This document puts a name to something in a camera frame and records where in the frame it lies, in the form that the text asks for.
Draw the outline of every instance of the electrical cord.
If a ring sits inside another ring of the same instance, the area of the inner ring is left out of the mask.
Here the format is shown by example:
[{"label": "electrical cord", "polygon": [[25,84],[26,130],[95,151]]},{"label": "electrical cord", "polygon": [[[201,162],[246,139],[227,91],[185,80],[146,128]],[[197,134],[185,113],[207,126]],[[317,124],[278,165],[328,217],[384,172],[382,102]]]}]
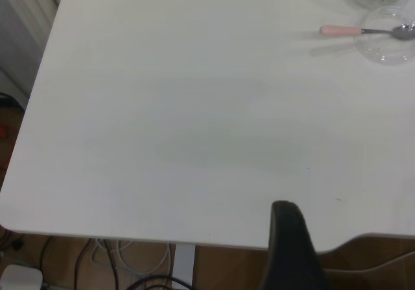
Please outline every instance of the electrical cord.
[{"label": "electrical cord", "polygon": [[126,290],[136,290],[136,289],[138,289],[138,287],[140,287],[141,285],[145,284],[146,282],[149,282],[151,280],[157,280],[157,279],[170,280],[172,282],[176,282],[177,284],[180,284],[180,285],[188,288],[189,290],[197,290],[195,287],[193,287],[192,285],[189,285],[187,282],[184,282],[183,280],[180,280],[180,279],[178,279],[176,277],[169,276],[169,275],[152,275],[152,276],[144,277],[144,278],[142,278],[142,279],[134,282]]},{"label": "electrical cord", "polygon": [[77,262],[75,263],[75,270],[74,270],[74,273],[73,273],[73,290],[78,289],[78,273],[79,273],[80,262],[82,261],[82,258],[84,257],[84,254],[85,254],[85,251],[88,248],[91,241],[92,241],[92,238],[89,238],[88,241],[86,242],[86,244],[84,245],[84,248],[82,248],[82,250],[79,252]]},{"label": "electrical cord", "polygon": [[111,249],[108,246],[108,243],[105,239],[104,239],[104,244],[105,244],[105,247],[106,247],[106,251],[108,253],[108,257],[110,259],[112,272],[114,274],[115,290],[119,290],[118,273],[117,273],[117,270],[115,269],[115,263],[114,263],[114,259],[112,258],[112,255],[111,255]]},{"label": "electrical cord", "polygon": [[5,230],[3,235],[0,237],[0,243],[3,241],[3,239],[6,237],[8,230]]},{"label": "electrical cord", "polygon": [[[98,267],[101,267],[103,269],[112,269],[110,265],[107,265],[107,264],[104,264],[104,263],[100,263],[100,262],[98,262],[95,259],[96,253],[100,249],[101,239],[96,239],[95,242],[96,242],[96,244],[95,244],[93,250],[91,251],[91,254],[89,255],[89,260],[91,261],[92,264],[94,264],[94,265],[96,265]],[[146,274],[146,273],[148,274],[148,272],[138,272],[138,271],[134,270],[131,266],[129,266],[127,263],[125,263],[125,260],[123,258],[123,255],[121,254],[121,251],[123,249],[125,249],[126,247],[130,246],[131,243],[133,243],[133,241],[128,242],[126,245],[124,245],[122,247],[120,246],[120,243],[121,243],[121,241],[116,241],[116,246],[118,247],[119,250],[117,250],[117,248],[111,250],[111,252],[117,251],[117,255],[118,255],[119,261],[123,264],[122,267],[115,266],[115,269],[118,272],[123,272],[125,274],[129,274],[131,277],[133,277],[135,279],[141,279],[142,277],[144,277],[144,274]],[[171,271],[171,262],[172,262],[170,247],[168,247],[168,250],[166,249],[165,255],[167,255],[167,257],[168,257],[167,259],[169,261],[167,274],[170,274],[170,271]],[[161,265],[164,263],[164,261],[166,259],[166,256],[165,255],[163,256],[163,258],[161,259],[161,261],[158,263],[157,267],[155,269],[152,269],[152,270],[149,271],[150,273],[155,272],[157,269],[159,269],[161,267]]]},{"label": "electrical cord", "polygon": [[15,240],[13,240],[11,243],[9,243],[7,246],[1,247],[0,251],[4,251],[4,250],[9,249],[10,247],[13,247],[14,244],[17,243],[19,240],[21,240],[23,237],[25,237],[25,234],[21,234],[19,237],[17,237]]},{"label": "electrical cord", "polygon": [[49,238],[47,239],[47,241],[43,245],[43,248],[41,249],[41,252],[40,252],[39,271],[41,272],[41,274],[43,276],[43,279],[45,278],[45,275],[43,273],[43,258],[45,257],[46,248],[49,245],[49,243],[51,243],[52,238],[53,238],[53,236],[49,236]]},{"label": "electrical cord", "polygon": [[[101,242],[100,242],[100,240],[102,241],[103,239],[95,239],[95,242],[97,243],[97,245],[98,245],[98,247],[99,248],[101,248],[101,249],[103,249],[103,250],[106,250],[106,248],[105,248],[105,246],[103,246],[102,244],[101,244]],[[128,248],[132,243],[134,242],[134,240],[130,240],[128,243],[126,243],[125,245],[123,245],[121,248],[120,248],[120,250],[124,250],[124,249],[126,249],[126,248]],[[110,250],[111,252],[115,252],[115,251],[117,251],[116,249],[111,249]]]},{"label": "electrical cord", "polygon": [[[94,264],[94,265],[96,265],[96,266],[98,266],[98,267],[100,267],[100,268],[102,268],[102,269],[109,269],[109,270],[111,270],[111,269],[112,269],[112,268],[111,268],[111,265],[107,265],[107,264],[99,263],[99,262],[95,259],[95,255],[96,255],[96,253],[97,253],[98,249],[99,249],[99,246],[98,246],[98,245],[95,245],[95,246],[94,246],[94,248],[93,248],[93,249],[92,249],[92,251],[91,251],[91,254],[89,255],[89,260],[91,261],[91,263],[92,263],[92,264]],[[125,269],[124,267],[118,267],[118,266],[115,266],[115,269],[116,269],[117,271],[119,271],[119,272],[123,272],[123,273],[125,273],[125,274],[129,274],[130,276],[132,276],[132,277],[134,277],[134,278],[140,279],[140,275],[138,275],[138,274],[136,274],[136,273],[132,273],[132,272],[130,272],[128,269]]]},{"label": "electrical cord", "polygon": [[169,287],[168,285],[150,285],[146,288],[144,288],[144,290],[151,290],[154,288],[162,288],[162,289],[167,289],[167,290],[173,290],[172,287]]},{"label": "electrical cord", "polygon": [[324,269],[326,272],[337,272],[339,274],[364,274],[367,272],[373,272],[377,269],[381,269],[382,267],[388,266],[390,264],[393,264],[397,261],[401,261],[403,259],[406,259],[409,256],[413,256],[415,254],[415,250],[404,253],[400,256],[397,256],[394,259],[391,259],[389,261],[386,261],[384,263],[381,263],[379,265],[376,265],[374,267],[370,267],[369,269],[354,269],[354,270],[346,270],[346,269]]},{"label": "electrical cord", "polygon": [[136,274],[138,274],[139,276],[145,276],[145,275],[149,275],[152,274],[153,272],[155,272],[156,270],[158,270],[164,263],[164,261],[166,260],[166,258],[169,261],[169,271],[167,272],[167,274],[170,273],[170,266],[171,266],[171,253],[170,253],[170,244],[166,244],[166,251],[164,252],[164,255],[161,259],[161,261],[157,264],[157,266],[147,272],[139,272],[139,271],[135,271],[131,266],[129,266],[129,264],[127,264],[127,262],[124,260],[123,255],[121,254],[121,249],[119,248],[119,241],[117,241],[117,245],[116,245],[116,250],[117,250],[117,255],[118,255],[118,259],[119,261],[124,265],[124,267],[126,269],[128,269],[131,272],[134,272]]},{"label": "electrical cord", "polygon": [[6,230],[6,236],[0,243],[0,248],[3,248],[3,246],[7,243],[8,239],[12,235],[12,232],[10,230]]}]

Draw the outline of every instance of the table top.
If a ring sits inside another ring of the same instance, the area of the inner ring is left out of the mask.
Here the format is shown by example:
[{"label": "table top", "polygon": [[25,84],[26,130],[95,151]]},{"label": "table top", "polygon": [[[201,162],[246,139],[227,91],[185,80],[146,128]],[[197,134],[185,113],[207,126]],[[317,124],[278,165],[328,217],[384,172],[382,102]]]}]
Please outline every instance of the table top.
[{"label": "table top", "polygon": [[0,193],[18,232],[317,250],[415,234],[414,63],[321,25],[350,0],[62,0]]}]

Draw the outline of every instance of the spoon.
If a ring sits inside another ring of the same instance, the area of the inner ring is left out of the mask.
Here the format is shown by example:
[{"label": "spoon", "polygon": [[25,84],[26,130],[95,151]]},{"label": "spoon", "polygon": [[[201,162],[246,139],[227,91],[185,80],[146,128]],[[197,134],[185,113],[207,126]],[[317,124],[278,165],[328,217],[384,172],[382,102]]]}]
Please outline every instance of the spoon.
[{"label": "spoon", "polygon": [[399,40],[415,38],[415,22],[402,24],[392,30],[361,29],[360,27],[345,27],[325,25],[320,27],[320,34],[327,37],[360,36],[363,34],[389,34]]}]

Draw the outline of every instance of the floor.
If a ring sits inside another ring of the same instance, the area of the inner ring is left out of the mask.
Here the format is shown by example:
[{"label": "floor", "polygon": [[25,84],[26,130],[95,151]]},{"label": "floor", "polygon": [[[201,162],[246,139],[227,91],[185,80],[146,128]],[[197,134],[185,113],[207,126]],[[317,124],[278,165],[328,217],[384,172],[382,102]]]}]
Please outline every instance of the floor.
[{"label": "floor", "polygon": [[[15,110],[0,109],[0,125],[8,125],[18,130],[21,115]],[[7,159],[10,144],[0,141],[0,157]],[[0,168],[0,185],[3,183],[5,169]],[[18,237],[13,234],[0,250]],[[0,273],[16,258],[38,266],[42,246],[47,236],[25,235],[23,248],[12,248],[0,252]],[[75,237],[54,237],[45,252],[43,271],[45,280],[53,285],[72,288],[73,272],[77,256],[87,239]],[[384,237],[360,237],[338,249],[321,254],[322,266],[327,269],[366,269],[415,250],[415,239]],[[108,269],[97,267],[84,257],[79,273],[79,289],[113,290],[113,275]],[[125,260],[134,269],[145,271],[154,267],[165,252],[164,244],[133,243],[123,250]],[[99,250],[97,260],[108,264],[108,257]],[[195,256],[194,285],[200,290],[253,290],[258,289],[266,265],[267,252],[260,250],[241,250],[236,248],[197,247]],[[158,270],[167,272],[167,263]],[[335,290],[409,290],[415,289],[415,256],[396,261],[391,265],[364,274],[329,273]],[[125,289],[132,279],[120,273],[120,289]]]}]

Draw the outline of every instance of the glass bowl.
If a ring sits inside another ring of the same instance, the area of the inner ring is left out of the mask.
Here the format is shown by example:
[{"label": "glass bowl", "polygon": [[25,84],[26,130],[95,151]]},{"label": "glass bowl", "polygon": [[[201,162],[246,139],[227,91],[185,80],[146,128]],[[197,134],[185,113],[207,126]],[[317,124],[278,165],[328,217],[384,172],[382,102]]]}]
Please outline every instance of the glass bowl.
[{"label": "glass bowl", "polygon": [[[361,28],[392,30],[414,21],[415,17],[403,8],[382,6],[362,20]],[[415,56],[415,40],[397,40],[389,34],[366,34],[354,37],[353,41],[364,57],[380,64],[396,65]]]}]

